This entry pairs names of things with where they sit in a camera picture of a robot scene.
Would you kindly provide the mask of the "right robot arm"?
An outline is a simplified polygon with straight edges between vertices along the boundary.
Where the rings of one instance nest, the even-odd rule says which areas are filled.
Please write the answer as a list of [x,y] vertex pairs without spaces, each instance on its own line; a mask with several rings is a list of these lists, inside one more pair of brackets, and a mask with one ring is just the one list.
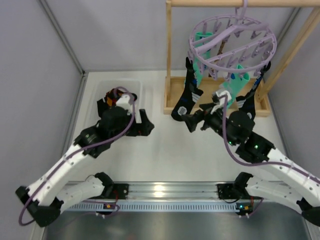
[[278,178],[275,183],[255,176],[249,170],[241,172],[226,193],[224,199],[267,199],[296,211],[313,225],[320,225],[320,180],[285,156],[275,145],[253,131],[254,121],[242,111],[234,111],[229,117],[222,109],[211,113],[213,104],[203,104],[194,114],[182,116],[190,132],[203,122],[201,130],[212,129],[220,135],[229,155],[230,146],[237,146],[235,161],[250,169],[261,168]]

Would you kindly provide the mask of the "red yellow black argyle sock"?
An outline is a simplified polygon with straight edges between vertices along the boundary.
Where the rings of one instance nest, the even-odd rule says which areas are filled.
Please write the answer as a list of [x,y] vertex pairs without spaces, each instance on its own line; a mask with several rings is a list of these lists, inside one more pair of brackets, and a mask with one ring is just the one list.
[[117,89],[115,90],[114,88],[108,91],[105,94],[105,97],[102,99],[102,102],[106,107],[112,107],[116,105],[116,102],[120,99],[120,97],[124,94],[125,92]]

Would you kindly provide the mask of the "black blue sport sock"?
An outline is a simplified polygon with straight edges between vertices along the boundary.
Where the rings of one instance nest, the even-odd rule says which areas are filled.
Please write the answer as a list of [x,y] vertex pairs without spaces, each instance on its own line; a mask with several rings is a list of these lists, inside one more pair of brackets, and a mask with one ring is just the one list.
[[185,58],[186,76],[184,81],[184,90],[177,104],[171,112],[171,117],[178,122],[182,122],[182,116],[189,115],[204,93],[198,88],[196,73],[193,62],[188,57]]

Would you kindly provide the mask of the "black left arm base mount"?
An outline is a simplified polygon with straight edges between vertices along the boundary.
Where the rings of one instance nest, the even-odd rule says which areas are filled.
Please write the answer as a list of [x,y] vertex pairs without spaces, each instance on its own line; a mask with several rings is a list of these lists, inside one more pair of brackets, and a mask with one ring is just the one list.
[[114,183],[106,186],[100,197],[109,200],[126,200],[129,194],[129,186],[127,183]]

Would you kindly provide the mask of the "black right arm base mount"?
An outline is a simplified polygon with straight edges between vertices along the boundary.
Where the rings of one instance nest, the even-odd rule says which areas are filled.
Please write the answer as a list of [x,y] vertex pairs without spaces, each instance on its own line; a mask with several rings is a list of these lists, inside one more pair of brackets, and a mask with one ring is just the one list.
[[219,183],[217,184],[217,193],[220,200],[227,204],[233,204],[242,199],[245,195],[238,190],[233,183]]

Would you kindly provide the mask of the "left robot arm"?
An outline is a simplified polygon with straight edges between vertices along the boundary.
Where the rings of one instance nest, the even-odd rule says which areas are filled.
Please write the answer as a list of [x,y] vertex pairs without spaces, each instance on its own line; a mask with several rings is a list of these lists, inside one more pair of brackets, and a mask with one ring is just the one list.
[[91,198],[114,196],[114,181],[104,172],[70,188],[64,186],[78,171],[93,163],[111,144],[123,136],[149,136],[154,124],[144,109],[140,122],[134,113],[120,106],[107,109],[93,126],[83,129],[67,152],[40,179],[20,186],[15,194],[23,203],[23,211],[41,228],[52,224],[66,209]]

